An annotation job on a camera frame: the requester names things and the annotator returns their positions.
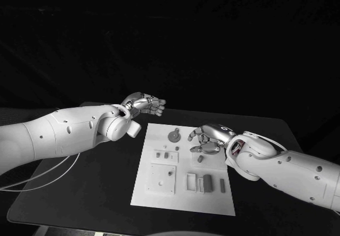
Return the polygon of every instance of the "cable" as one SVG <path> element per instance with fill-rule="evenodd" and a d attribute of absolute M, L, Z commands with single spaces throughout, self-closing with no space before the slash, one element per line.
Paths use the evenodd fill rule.
<path fill-rule="evenodd" d="M 34 190 L 34 189 L 39 189 L 39 188 L 41 188 L 41 187 L 44 187 L 44 186 L 47 186 L 49 184 L 52 184 L 54 181 L 57 181 L 62 177 L 63 177 L 63 175 L 67 173 L 67 171 L 70 170 L 70 168 L 72 168 L 72 166 L 69 167 L 69 169 L 66 170 L 66 172 L 52 181 L 52 182 L 49 182 L 47 184 L 44 184 L 43 186 L 40 186 L 40 187 L 36 187 L 36 188 L 31 188 L 31 189 L 26 189 L 26 190 L 7 190 L 7 189 L 4 189 L 4 188 L 7 188 L 7 187 L 4 187 L 4 188 L 1 188 L 0 189 L 0 191 L 7 191 L 7 192 L 24 192 L 24 191 L 30 191 L 30 190 Z"/>
<path fill-rule="evenodd" d="M 260 136 L 260 135 L 258 135 L 258 134 L 255 134 L 256 136 L 259 136 L 259 137 L 262 137 L 263 139 L 266 139 L 268 141 L 271 141 L 283 151 L 286 151 L 286 148 L 278 143 L 278 142 L 275 142 L 273 140 L 271 140 L 269 138 L 266 138 L 266 137 L 263 137 L 263 136 Z"/>
<path fill-rule="evenodd" d="M 21 181 L 21 182 L 18 182 L 18 183 L 14 183 L 14 184 L 11 184 L 11 185 L 8 185 L 8 186 L 5 186 L 5 187 L 1 187 L 0 190 L 3 190 L 3 189 L 5 189 L 5 188 L 10 188 L 10 187 L 13 187 L 13 186 L 17 186 L 17 185 L 20 185 L 20 184 L 28 182 L 30 180 L 36 179 L 37 177 L 43 176 L 47 172 L 50 172 L 50 171 L 69 159 L 69 157 L 70 157 L 70 156 L 67 156 L 67 157 L 63 159 L 63 161 L 62 161 L 54 167 L 52 167 L 47 171 L 44 171 L 41 174 L 39 174 L 39 175 L 34 176 L 33 178 L 30 178 L 30 179 Z"/>

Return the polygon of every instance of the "black background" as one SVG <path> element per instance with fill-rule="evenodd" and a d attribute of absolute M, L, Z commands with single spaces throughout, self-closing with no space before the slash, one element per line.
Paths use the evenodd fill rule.
<path fill-rule="evenodd" d="M 338 163 L 338 9 L 301 0 L 3 6 L 0 106 L 119 103 L 139 91 L 171 109 L 281 118 L 304 152 Z"/>

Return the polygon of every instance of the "black table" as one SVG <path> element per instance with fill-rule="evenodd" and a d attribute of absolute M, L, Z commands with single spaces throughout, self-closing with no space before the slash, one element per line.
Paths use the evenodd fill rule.
<path fill-rule="evenodd" d="M 83 103 L 82 106 L 102 105 Z M 165 109 L 161 117 L 139 114 L 141 131 L 132 139 L 99 144 L 85 151 L 67 174 L 49 186 L 21 192 L 8 210 L 13 223 L 44 225 L 124 235 L 165 231 L 198 231 L 220 235 L 340 235 L 340 217 L 275 190 L 249 181 L 229 168 L 236 216 L 131 206 L 131 195 L 144 144 L 147 123 L 198 127 L 219 123 L 236 133 L 250 131 L 301 151 L 289 127 L 279 119 Z M 44 177 L 27 183 L 33 188 L 50 182 L 69 168 L 76 156 Z M 34 175 L 63 158 L 44 159 Z"/>

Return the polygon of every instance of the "robotic hand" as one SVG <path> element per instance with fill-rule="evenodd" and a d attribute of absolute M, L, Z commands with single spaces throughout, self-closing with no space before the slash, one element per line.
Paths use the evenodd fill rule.
<path fill-rule="evenodd" d="M 44 158 L 75 155 L 99 143 L 116 141 L 126 133 L 132 138 L 139 113 L 161 116 L 165 100 L 139 92 L 122 103 L 67 108 L 39 119 L 0 127 L 0 175 L 14 167 Z"/>
<path fill-rule="evenodd" d="M 226 165 L 247 180 L 259 178 L 292 197 L 340 211 L 340 166 L 314 156 L 286 150 L 275 141 L 250 132 L 236 135 L 219 124 L 206 124 L 188 135 L 200 145 L 190 149 L 213 155 L 224 148 Z"/>

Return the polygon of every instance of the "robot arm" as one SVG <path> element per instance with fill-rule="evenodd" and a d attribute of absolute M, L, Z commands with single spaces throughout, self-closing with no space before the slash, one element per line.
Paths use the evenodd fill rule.
<path fill-rule="evenodd" d="M 340 166 L 295 151 L 276 151 L 269 139 L 245 132 L 236 135 L 229 128 L 207 124 L 188 135 L 198 136 L 200 146 L 191 152 L 216 154 L 224 148 L 226 165 L 247 180 L 259 178 L 268 185 L 299 200 L 340 211 Z"/>
<path fill-rule="evenodd" d="M 67 108 L 39 119 L 0 127 L 0 175 L 14 167 L 44 158 L 77 154 L 99 143 L 116 141 L 126 133 L 132 138 L 139 132 L 131 110 L 151 110 L 161 116 L 164 100 L 139 96 L 128 105 L 102 105 Z"/>

